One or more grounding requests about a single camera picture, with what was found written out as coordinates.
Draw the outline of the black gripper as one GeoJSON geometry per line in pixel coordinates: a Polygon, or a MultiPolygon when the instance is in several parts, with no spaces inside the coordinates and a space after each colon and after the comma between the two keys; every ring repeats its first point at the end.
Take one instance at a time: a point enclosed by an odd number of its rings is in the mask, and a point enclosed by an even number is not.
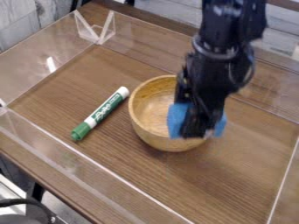
{"type": "Polygon", "coordinates": [[[180,134],[183,138],[204,138],[216,128],[224,103],[251,81],[255,54],[250,42],[220,49],[206,46],[200,36],[191,40],[192,51],[186,55],[176,75],[174,101],[188,103],[180,134]]]}

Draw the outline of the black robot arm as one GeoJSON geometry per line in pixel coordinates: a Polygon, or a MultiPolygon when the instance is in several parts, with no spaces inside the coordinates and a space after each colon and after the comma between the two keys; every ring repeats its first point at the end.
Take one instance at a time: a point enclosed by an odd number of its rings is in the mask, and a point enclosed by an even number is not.
{"type": "Polygon", "coordinates": [[[171,138],[219,136],[224,130],[226,100],[255,73],[251,42],[267,28],[266,6],[266,0],[202,0],[200,29],[191,39],[168,109],[171,138]]]}

